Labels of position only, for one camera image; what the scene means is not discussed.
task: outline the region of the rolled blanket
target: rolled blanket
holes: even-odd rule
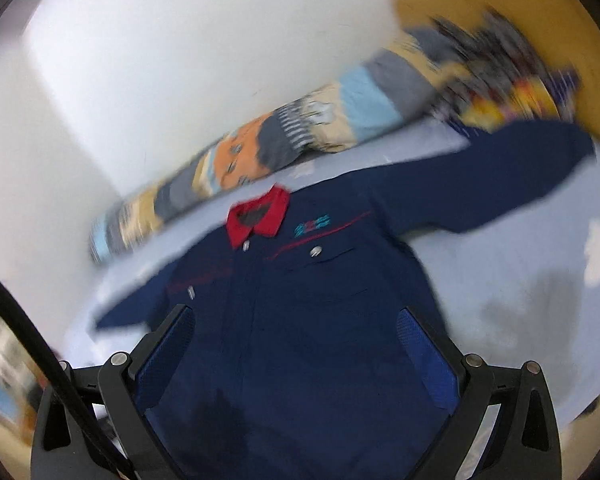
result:
[[[408,28],[338,80],[226,134],[169,178],[115,205],[94,224],[91,254],[106,262],[197,204],[307,150],[346,150],[426,112],[469,138],[514,118],[570,120],[577,78],[568,72],[573,85],[561,85],[567,72],[561,80],[551,76],[524,36],[493,11],[473,34],[445,20]]]

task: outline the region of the navy blue jacket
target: navy blue jacket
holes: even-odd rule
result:
[[[320,182],[288,204],[272,191],[98,327],[155,326],[175,304],[192,306],[192,343],[148,412],[192,478],[405,478],[457,392],[400,327],[409,305],[445,332],[424,270],[397,237],[478,228],[547,194],[592,154],[577,126],[518,122],[457,153]],[[263,224],[236,227],[262,205]]]

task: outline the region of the black cable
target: black cable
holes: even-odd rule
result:
[[[51,348],[1,282],[0,317],[19,339],[25,350],[29,352],[31,358],[53,386],[56,395],[96,449],[122,474],[129,479],[136,478],[131,462],[104,435],[95,417],[87,410],[78,392],[60,367]]]

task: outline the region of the white wall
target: white wall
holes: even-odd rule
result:
[[[55,348],[96,280],[94,216],[117,194],[67,133],[22,44],[36,0],[0,19],[0,280]]]
[[[27,49],[121,194],[386,43],[388,0],[43,0]]]

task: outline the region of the embroidered logo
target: embroidered logo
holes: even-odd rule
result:
[[[329,225],[330,223],[331,217],[329,215],[323,215],[320,218],[316,218],[315,220],[304,222],[303,224],[298,224],[298,227],[296,227],[294,231],[295,238],[305,235],[311,231],[315,231],[316,229],[327,227],[327,225]]]

